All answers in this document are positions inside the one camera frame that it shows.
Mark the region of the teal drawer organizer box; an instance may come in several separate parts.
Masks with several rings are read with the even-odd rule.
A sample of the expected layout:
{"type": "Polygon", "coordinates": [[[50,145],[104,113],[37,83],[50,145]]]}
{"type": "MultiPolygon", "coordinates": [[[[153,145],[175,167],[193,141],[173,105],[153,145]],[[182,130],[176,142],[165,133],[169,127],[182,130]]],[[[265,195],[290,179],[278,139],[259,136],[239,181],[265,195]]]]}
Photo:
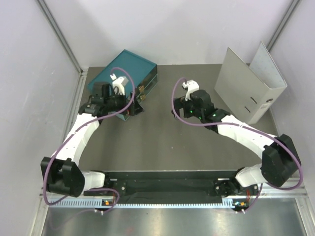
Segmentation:
{"type": "Polygon", "coordinates": [[[112,85],[115,93],[124,92],[130,100],[135,92],[135,101],[123,114],[117,115],[126,121],[131,115],[143,111],[142,101],[158,83],[157,64],[133,52],[123,50],[119,53],[91,82],[88,83],[89,92],[101,82],[112,85]]]}

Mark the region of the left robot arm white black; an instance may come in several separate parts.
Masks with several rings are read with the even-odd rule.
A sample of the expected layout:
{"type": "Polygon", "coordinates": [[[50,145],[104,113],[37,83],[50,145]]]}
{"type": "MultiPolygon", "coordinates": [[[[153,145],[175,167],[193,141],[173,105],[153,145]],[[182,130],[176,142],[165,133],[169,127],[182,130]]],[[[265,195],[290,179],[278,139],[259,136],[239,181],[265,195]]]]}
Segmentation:
{"type": "Polygon", "coordinates": [[[78,165],[89,139],[105,118],[135,115],[136,96],[134,91],[126,94],[128,83],[125,76],[109,83],[94,83],[88,101],[79,108],[75,123],[62,145],[40,163],[46,192],[78,197],[91,189],[101,195],[111,191],[112,184],[106,180],[104,172],[82,172],[78,165]]]}

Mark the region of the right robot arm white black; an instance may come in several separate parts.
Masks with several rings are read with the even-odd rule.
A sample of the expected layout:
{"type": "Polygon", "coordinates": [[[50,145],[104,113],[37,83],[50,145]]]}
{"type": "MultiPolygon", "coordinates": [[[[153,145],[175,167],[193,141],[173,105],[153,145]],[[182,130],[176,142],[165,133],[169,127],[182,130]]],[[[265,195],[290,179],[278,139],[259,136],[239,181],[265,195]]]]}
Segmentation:
{"type": "Polygon", "coordinates": [[[196,117],[198,126],[230,138],[256,154],[261,162],[251,167],[241,167],[226,181],[237,195],[248,187],[267,183],[276,189],[295,173],[302,174],[302,166],[293,140],[285,134],[274,136],[239,121],[226,110],[218,109],[204,90],[194,91],[189,98],[172,98],[172,114],[180,118],[196,117]]]}

